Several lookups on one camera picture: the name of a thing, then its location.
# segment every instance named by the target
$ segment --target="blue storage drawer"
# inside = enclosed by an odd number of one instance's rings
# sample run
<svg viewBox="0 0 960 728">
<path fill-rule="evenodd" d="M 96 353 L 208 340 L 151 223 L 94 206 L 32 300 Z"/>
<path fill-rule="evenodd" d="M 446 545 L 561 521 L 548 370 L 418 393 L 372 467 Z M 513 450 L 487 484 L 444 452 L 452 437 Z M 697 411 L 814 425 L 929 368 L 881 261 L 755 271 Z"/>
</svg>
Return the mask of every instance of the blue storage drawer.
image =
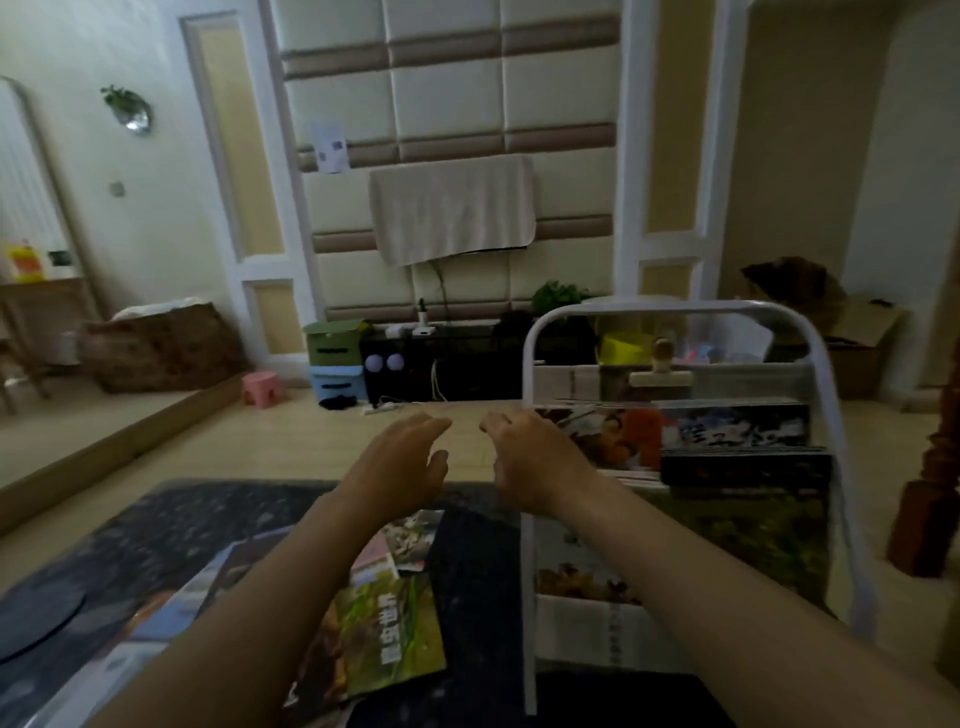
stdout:
<svg viewBox="0 0 960 728">
<path fill-rule="evenodd" d="M 367 384 L 363 379 L 363 366 L 357 367 L 310 367 L 310 384 L 317 401 L 334 397 L 356 397 L 368 400 Z"/>
</svg>

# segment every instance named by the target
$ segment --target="white door frame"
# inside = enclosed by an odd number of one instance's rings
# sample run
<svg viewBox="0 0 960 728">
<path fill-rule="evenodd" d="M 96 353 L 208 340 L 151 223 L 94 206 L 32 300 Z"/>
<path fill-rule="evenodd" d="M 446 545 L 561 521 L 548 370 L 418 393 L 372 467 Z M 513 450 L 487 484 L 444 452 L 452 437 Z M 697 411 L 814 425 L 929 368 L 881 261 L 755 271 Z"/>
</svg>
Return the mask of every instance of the white door frame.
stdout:
<svg viewBox="0 0 960 728">
<path fill-rule="evenodd" d="M 624 0 L 613 293 L 638 295 L 644 265 L 690 265 L 690 299 L 713 299 L 720 280 L 740 86 L 754 0 L 716 0 L 694 229 L 650 234 L 648 206 L 663 1 Z"/>
<path fill-rule="evenodd" d="M 160 8 L 175 80 L 193 89 L 189 94 L 187 130 L 196 141 L 195 151 L 207 188 L 206 207 L 215 226 L 230 300 L 247 354 L 257 367 L 272 369 L 286 378 L 305 377 L 305 352 L 270 353 L 252 288 L 256 282 L 289 282 L 293 286 L 300 325 L 307 326 L 324 317 L 324 298 L 314 266 L 290 105 L 267 0 L 164 0 Z M 194 27 L 205 23 L 236 23 L 243 34 L 283 238 L 284 252 L 279 255 L 245 255 L 243 252 L 219 126 L 192 32 Z"/>
</svg>

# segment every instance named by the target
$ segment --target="small bottle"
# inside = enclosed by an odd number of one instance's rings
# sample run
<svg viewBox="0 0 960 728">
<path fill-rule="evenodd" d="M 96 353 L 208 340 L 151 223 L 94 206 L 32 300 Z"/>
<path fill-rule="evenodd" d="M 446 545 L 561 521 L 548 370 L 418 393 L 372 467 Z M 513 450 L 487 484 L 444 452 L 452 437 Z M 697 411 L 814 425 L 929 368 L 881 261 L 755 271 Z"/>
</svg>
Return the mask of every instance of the small bottle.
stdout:
<svg viewBox="0 0 960 728">
<path fill-rule="evenodd" d="M 17 283 L 37 283 L 44 280 L 40 258 L 26 240 L 20 245 L 8 245 L 7 257 L 13 266 L 13 280 Z"/>
</svg>

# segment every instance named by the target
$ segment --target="cardboard box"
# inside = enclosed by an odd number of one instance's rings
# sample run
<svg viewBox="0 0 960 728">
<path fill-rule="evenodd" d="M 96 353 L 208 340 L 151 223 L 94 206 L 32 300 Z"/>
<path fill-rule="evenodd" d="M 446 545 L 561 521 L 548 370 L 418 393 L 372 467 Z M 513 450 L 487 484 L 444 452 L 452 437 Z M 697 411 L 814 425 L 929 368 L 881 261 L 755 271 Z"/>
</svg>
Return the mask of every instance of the cardboard box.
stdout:
<svg viewBox="0 0 960 728">
<path fill-rule="evenodd" d="M 843 400 L 868 400 L 879 386 L 883 342 L 905 309 L 866 295 L 847 295 L 826 268 L 800 257 L 747 266 L 751 297 L 776 301 L 802 313 L 827 342 L 837 393 Z M 772 360 L 793 361 L 805 342 L 789 324 L 761 322 L 776 334 Z"/>
<path fill-rule="evenodd" d="M 869 400 L 883 373 L 883 341 L 906 310 L 866 296 L 848 296 L 840 318 L 824 336 L 842 400 Z"/>
</svg>

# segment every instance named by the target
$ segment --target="wooden bedpost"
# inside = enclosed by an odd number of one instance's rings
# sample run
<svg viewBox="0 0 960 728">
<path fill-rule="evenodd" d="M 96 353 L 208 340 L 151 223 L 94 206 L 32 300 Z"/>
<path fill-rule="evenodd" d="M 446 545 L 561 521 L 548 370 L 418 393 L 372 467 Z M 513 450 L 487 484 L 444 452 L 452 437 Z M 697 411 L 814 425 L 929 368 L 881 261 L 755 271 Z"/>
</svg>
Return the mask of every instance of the wooden bedpost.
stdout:
<svg viewBox="0 0 960 728">
<path fill-rule="evenodd" d="M 887 558 L 910 576 L 939 577 L 960 523 L 960 340 L 940 399 L 940 429 L 930 436 L 919 480 L 906 484 Z"/>
</svg>

